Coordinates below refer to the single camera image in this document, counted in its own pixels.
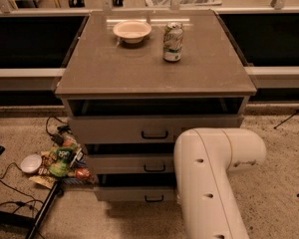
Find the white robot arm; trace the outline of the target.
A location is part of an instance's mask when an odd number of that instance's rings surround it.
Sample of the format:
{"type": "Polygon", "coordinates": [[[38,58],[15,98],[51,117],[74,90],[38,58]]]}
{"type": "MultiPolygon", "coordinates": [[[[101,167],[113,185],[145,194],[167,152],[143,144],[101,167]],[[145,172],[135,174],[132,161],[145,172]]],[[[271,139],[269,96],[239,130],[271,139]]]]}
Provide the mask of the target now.
{"type": "Polygon", "coordinates": [[[194,128],[176,140],[177,193],[188,239],[249,239],[228,174],[254,168],[263,139],[241,128],[194,128]]]}

